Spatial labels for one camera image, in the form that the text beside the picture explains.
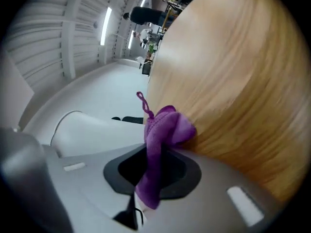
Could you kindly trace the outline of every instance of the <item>white curved object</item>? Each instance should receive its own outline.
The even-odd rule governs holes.
[[[144,142],[144,125],[117,120],[99,120],[72,112],[59,122],[51,140],[61,157],[92,154]]]

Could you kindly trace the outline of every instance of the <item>person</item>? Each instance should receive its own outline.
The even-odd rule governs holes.
[[[162,39],[162,36],[152,33],[152,29],[143,29],[140,33],[134,32],[133,37],[137,37],[144,44],[148,44],[149,41],[158,44]]]
[[[160,10],[154,10],[137,6],[133,8],[131,13],[124,13],[123,19],[131,20],[132,22],[139,25],[147,25],[149,22],[151,22],[152,24],[162,27],[166,15],[167,15],[166,12]],[[165,25],[169,27],[173,21],[174,17],[169,16]]]

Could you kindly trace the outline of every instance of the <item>ceiling light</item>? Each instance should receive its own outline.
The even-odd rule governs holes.
[[[141,5],[140,5],[141,7],[144,6],[145,1],[146,1],[146,0],[142,0]]]
[[[103,30],[102,30],[101,46],[105,45],[106,31],[107,31],[108,21],[109,21],[110,15],[111,15],[111,11],[112,10],[108,7],[107,12],[106,12],[106,16],[105,16],[104,25],[103,25]]]
[[[129,41],[128,47],[127,47],[128,49],[131,49],[131,46],[132,46],[133,33],[134,33],[134,30],[132,30],[132,33],[131,33],[130,41]]]

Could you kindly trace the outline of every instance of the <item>purple microfiber towel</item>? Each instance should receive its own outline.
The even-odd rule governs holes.
[[[196,129],[174,106],[165,106],[154,116],[143,94],[137,92],[137,96],[142,100],[142,108],[149,118],[144,133],[147,169],[136,185],[135,192],[146,206],[155,210],[160,203],[161,145],[176,146],[187,141],[195,136]]]

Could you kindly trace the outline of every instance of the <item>purple string loop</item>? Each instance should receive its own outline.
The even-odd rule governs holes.
[[[142,92],[138,91],[136,95],[142,101],[142,109],[144,110],[144,112],[148,114],[149,118],[154,119],[155,115],[153,114],[151,110],[149,110],[148,103],[146,99],[144,98],[144,95],[142,94]]]

